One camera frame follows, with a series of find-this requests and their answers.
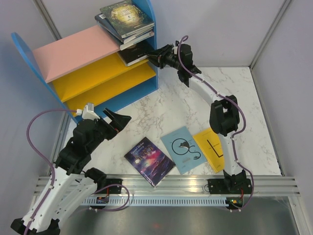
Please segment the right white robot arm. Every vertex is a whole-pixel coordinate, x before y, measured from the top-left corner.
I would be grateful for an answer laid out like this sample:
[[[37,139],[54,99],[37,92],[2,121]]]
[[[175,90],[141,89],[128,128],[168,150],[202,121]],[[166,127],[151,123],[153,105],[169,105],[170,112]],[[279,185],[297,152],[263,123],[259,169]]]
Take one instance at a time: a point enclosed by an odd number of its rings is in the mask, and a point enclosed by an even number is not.
[[[179,80],[210,105],[209,124],[212,131],[219,136],[224,154],[224,178],[209,184],[213,187],[213,194],[252,195],[252,172],[240,163],[235,147],[235,136],[243,132],[238,129],[240,121],[246,126],[246,118],[238,106],[236,96],[222,94],[205,80],[202,72],[194,65],[190,45],[177,42],[175,45],[150,50],[146,55],[160,69],[165,66],[176,69]]]

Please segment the black Moon and Sixpence book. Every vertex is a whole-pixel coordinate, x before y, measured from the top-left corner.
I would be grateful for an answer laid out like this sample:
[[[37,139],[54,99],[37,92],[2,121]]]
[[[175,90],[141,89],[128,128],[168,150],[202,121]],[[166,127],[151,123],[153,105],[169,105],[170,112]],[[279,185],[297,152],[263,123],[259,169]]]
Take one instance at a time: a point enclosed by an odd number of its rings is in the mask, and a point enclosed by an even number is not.
[[[153,50],[154,48],[147,41],[142,41],[127,49],[118,51],[117,54],[119,55],[125,66],[129,67],[137,62],[146,59],[148,57],[146,53]]]

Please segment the light blue fish book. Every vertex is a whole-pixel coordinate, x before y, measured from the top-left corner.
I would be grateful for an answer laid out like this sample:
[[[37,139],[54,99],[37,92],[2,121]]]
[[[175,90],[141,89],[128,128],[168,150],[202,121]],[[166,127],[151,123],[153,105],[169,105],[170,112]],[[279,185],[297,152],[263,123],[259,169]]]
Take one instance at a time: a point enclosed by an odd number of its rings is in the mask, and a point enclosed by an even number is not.
[[[207,161],[186,126],[161,137],[161,140],[180,174],[185,174]]]

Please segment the green Alice Wonderland book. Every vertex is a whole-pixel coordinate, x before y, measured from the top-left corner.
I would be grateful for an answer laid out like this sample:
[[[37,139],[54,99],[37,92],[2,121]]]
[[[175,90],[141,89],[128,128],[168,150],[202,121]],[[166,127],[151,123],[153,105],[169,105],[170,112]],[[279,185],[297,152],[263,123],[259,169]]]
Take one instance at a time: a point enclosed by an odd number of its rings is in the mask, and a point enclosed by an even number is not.
[[[132,0],[102,7],[100,12],[122,38],[155,25],[151,17],[138,8]]]

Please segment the yellow letter L book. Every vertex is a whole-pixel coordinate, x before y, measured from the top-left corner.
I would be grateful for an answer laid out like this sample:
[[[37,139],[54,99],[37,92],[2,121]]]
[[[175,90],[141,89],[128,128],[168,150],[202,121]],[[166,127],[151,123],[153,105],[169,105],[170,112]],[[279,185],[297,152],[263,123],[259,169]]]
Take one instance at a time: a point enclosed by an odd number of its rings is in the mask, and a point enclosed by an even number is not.
[[[193,138],[212,169],[216,173],[224,170],[224,155],[218,135],[211,128],[207,128],[194,135]]]

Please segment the dark purple book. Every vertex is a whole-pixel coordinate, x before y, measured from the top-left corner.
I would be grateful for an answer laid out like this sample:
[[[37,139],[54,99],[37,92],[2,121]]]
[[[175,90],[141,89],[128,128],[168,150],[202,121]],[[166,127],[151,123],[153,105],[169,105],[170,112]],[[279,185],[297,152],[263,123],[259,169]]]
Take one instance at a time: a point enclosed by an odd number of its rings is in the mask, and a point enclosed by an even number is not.
[[[154,188],[176,166],[175,163],[147,137],[144,137],[127,152],[124,158]]]

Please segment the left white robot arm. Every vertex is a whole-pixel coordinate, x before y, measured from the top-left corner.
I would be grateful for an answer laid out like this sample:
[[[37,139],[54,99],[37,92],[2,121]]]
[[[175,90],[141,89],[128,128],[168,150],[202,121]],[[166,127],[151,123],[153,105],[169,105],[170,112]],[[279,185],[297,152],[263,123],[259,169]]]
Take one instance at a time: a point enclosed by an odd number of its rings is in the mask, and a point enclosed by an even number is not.
[[[105,109],[104,114],[111,119],[107,123],[95,113],[92,103],[73,112],[82,120],[56,161],[49,163],[51,176],[47,185],[30,211],[11,224],[11,229],[20,235],[58,235],[65,221],[87,197],[110,187],[106,174],[93,167],[85,172],[76,189],[65,194],[91,160],[93,151],[103,141],[113,139],[132,118]]]

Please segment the teal ocean cover book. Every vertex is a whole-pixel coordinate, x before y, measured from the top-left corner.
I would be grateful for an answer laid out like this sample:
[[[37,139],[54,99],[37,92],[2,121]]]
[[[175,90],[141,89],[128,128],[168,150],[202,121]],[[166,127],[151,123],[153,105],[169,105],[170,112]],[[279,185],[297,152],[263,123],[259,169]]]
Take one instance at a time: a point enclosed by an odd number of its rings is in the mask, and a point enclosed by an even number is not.
[[[147,46],[148,48],[154,48],[149,42],[148,38],[140,39],[139,41],[128,42],[120,46],[120,50],[125,50],[134,46]]]

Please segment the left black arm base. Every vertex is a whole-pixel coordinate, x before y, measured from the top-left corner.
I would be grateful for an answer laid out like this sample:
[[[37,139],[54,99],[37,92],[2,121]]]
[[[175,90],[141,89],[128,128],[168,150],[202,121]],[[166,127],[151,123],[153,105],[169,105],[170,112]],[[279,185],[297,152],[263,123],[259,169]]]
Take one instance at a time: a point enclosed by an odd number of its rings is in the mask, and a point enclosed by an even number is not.
[[[90,168],[84,172],[84,177],[91,179],[92,183],[96,185],[95,194],[119,194],[121,192],[121,184],[123,182],[120,178],[107,178],[107,174],[97,168]]]

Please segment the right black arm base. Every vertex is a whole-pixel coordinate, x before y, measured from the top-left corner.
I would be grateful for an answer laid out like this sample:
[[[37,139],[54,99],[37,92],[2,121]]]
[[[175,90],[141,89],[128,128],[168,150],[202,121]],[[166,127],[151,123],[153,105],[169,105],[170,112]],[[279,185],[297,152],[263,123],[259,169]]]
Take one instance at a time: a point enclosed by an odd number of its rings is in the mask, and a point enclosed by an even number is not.
[[[239,174],[229,175],[223,171],[224,178],[208,179],[210,194],[251,194],[252,183],[242,170]]]

